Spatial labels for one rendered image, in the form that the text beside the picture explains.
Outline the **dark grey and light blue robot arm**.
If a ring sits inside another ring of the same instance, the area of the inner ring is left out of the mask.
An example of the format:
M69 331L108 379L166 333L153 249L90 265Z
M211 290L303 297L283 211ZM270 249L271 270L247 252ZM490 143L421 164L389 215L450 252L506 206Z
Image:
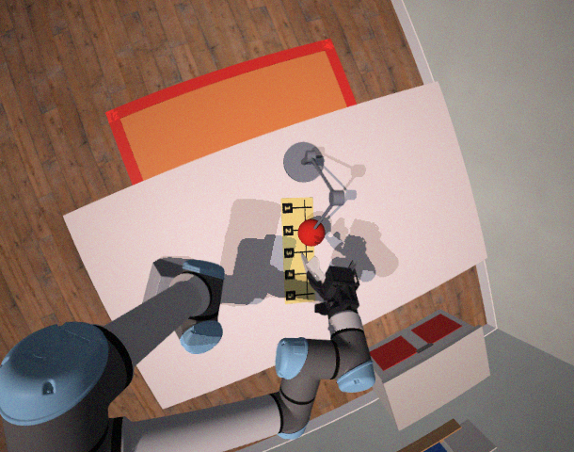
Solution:
M108 406L133 380L134 365L174 331L192 354L222 338L224 268L187 260L182 269L168 289L105 326L55 324L8 352L0 365L8 452L224 452L276 434L294 440L310 421L321 379L336 379L347 393L374 386L360 315L345 310L329 319L330 340L279 341L278 392L135 422L108 418Z

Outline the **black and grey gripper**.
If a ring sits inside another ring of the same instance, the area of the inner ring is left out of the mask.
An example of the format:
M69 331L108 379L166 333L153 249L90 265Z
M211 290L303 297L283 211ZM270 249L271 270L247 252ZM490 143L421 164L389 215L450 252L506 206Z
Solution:
M357 263L354 264L352 260L349 265L350 268L329 266L324 276L316 256L313 256L308 262L308 258L301 253L301 259L311 287L324 301L334 301L334 308L327 314L328 320L338 312L345 310L350 310L358 314L359 300L356 291L360 284L355 270ZM357 282L355 282L355 276ZM324 277L325 281L322 282L321 280L324 279Z

